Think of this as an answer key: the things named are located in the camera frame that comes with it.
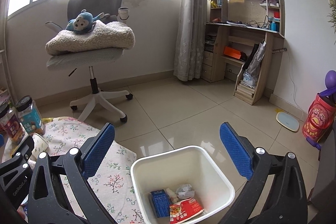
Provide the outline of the wooden desk with shelves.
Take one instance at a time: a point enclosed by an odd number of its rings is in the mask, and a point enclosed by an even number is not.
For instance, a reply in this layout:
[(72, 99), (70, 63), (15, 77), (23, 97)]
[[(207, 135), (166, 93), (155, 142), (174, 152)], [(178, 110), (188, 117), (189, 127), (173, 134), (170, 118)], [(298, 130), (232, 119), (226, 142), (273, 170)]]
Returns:
[[(284, 14), (284, 0), (211, 0), (201, 78), (232, 79), (234, 96), (255, 104), (264, 94), (274, 43), (284, 40)], [(224, 56), (225, 46), (240, 51), (241, 60)]]

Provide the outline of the white trash bin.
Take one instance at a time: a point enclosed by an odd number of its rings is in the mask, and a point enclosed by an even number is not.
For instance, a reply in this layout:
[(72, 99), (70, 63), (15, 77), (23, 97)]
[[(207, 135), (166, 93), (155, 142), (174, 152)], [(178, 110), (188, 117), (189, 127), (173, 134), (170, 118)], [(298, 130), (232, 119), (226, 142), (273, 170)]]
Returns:
[(199, 223), (224, 210), (233, 202), (235, 190), (207, 151), (189, 145), (136, 160), (130, 169), (139, 210), (145, 223), (169, 223), (157, 218), (151, 206), (150, 192), (190, 184), (195, 199), (204, 208), (187, 223)]

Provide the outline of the blue monkey plush toy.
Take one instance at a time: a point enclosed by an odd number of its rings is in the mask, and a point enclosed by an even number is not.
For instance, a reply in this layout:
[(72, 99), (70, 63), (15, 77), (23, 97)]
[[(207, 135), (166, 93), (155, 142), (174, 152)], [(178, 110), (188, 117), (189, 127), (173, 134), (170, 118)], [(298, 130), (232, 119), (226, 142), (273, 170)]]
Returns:
[(86, 9), (81, 10), (80, 14), (75, 18), (71, 19), (67, 26), (67, 31), (72, 31), (75, 34), (86, 34), (90, 32), (93, 26), (96, 24), (96, 21), (102, 20), (110, 17), (110, 14), (104, 14), (103, 12), (97, 16), (93, 16)]

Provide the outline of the orange box under desk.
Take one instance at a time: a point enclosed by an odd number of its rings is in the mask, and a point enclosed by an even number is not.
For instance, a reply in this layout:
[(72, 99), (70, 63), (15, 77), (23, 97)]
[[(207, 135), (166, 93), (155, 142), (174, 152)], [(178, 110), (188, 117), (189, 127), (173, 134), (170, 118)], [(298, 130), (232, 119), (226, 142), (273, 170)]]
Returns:
[(234, 48), (231, 48), (229, 46), (224, 47), (223, 51), (224, 56), (232, 57), (234, 59), (241, 60), (242, 59), (242, 53)]

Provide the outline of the white tissue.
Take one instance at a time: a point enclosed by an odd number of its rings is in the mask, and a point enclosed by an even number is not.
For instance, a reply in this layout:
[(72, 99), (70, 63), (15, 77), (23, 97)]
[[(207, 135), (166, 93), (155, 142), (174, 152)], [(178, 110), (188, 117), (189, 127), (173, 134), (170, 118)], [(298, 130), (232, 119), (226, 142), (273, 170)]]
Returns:
[(177, 203), (179, 201), (178, 195), (170, 188), (166, 189), (166, 193), (169, 196), (169, 199), (172, 204)]

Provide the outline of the white bookshelf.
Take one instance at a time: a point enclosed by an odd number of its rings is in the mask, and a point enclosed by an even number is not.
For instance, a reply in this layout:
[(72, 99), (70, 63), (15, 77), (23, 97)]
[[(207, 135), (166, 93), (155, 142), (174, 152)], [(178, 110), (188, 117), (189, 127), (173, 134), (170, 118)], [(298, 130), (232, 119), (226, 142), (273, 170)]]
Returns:
[(1, 50), (1, 103), (8, 103), (10, 108), (14, 107), (5, 64), (5, 50)]

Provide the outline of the paper ball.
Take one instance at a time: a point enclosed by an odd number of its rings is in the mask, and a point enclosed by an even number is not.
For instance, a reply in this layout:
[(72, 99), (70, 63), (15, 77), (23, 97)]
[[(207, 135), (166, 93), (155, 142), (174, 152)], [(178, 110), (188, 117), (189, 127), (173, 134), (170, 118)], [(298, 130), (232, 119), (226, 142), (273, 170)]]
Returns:
[(175, 193), (180, 200), (194, 198), (195, 196), (195, 191), (191, 184), (180, 185)]

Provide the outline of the beige fleece blanket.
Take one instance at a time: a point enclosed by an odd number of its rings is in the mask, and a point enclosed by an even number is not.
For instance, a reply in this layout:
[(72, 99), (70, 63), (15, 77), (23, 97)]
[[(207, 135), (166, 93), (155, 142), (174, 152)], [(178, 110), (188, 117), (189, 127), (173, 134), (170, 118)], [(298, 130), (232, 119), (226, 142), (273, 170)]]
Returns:
[(98, 20), (91, 32), (76, 34), (62, 30), (46, 43), (46, 52), (51, 56), (78, 53), (106, 48), (131, 50), (135, 45), (133, 30), (122, 22), (108, 24)]

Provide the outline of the teal label nut jar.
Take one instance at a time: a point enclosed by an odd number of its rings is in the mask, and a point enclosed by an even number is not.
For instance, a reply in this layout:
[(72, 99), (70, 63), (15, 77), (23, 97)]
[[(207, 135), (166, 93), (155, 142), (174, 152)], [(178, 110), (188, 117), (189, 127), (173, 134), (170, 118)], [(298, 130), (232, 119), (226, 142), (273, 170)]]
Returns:
[(44, 135), (45, 126), (42, 121), (42, 116), (31, 96), (22, 97), (16, 104), (18, 118), (26, 130), (26, 133)]

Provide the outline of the leaf pattern paper cup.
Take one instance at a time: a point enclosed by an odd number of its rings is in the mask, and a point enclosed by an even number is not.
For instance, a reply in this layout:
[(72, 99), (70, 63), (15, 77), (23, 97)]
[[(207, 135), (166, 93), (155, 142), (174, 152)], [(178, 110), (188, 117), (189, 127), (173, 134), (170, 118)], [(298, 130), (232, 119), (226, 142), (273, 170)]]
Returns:
[(45, 139), (41, 135), (37, 133), (33, 133), (31, 136), (34, 142), (34, 149), (32, 150), (32, 155), (35, 158), (37, 158), (40, 153), (47, 151), (49, 144), (45, 141)]

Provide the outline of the small blue carton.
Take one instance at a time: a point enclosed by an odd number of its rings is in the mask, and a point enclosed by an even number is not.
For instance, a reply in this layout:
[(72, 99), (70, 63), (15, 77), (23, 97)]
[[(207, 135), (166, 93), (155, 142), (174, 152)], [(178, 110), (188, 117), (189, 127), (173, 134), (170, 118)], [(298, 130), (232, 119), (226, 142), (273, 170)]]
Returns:
[(170, 216), (169, 196), (163, 189), (150, 192), (150, 201), (157, 218)]

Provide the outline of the green plant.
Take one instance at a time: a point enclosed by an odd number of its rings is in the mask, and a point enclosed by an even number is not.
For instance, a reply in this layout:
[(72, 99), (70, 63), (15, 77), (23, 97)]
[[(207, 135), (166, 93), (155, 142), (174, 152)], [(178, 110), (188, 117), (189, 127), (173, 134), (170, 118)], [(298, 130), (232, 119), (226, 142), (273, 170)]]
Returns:
[(336, 34), (336, 0), (329, 0), (329, 8), (329, 23), (333, 28), (334, 34)]

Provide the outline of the floral tablecloth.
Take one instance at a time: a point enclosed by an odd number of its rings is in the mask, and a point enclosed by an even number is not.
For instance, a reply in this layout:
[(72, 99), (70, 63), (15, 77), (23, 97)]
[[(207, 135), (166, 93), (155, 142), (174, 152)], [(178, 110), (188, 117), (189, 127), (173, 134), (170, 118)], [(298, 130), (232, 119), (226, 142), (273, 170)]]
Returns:
[[(100, 131), (101, 129), (96, 129), (75, 118), (59, 117), (47, 123), (46, 133), (42, 137), (49, 144), (46, 153), (50, 156), (60, 156), (72, 147), (80, 148), (88, 138), (96, 136)], [(2, 163), (11, 159), (18, 146), (11, 141), (6, 143)], [(114, 141), (96, 174), (88, 178), (88, 184), (115, 220), (114, 223), (143, 223), (130, 172), (136, 157), (134, 152), (118, 144), (114, 136)], [(28, 159), (28, 164), (33, 171), (37, 159), (33, 155)], [(75, 200), (67, 177), (60, 178), (72, 209), (82, 217), (84, 214)], [(15, 209), (1, 188), (1, 223), (29, 223), (28, 201), (29, 195)]]

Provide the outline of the purple balloon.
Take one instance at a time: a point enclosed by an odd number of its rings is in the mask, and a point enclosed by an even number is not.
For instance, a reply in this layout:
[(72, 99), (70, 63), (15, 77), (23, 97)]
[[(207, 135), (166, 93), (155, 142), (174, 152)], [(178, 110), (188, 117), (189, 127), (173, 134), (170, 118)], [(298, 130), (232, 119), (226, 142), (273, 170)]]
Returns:
[(336, 94), (336, 71), (328, 71), (325, 76), (326, 90), (319, 93), (320, 96), (328, 97)]

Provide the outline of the red noodle packet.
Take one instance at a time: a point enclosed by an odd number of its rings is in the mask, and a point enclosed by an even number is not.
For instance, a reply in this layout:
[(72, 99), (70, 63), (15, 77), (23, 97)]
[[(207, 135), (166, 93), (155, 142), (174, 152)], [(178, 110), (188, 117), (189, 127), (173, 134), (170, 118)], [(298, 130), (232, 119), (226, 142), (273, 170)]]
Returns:
[(181, 200), (169, 206), (170, 223), (184, 223), (204, 212), (195, 198)]

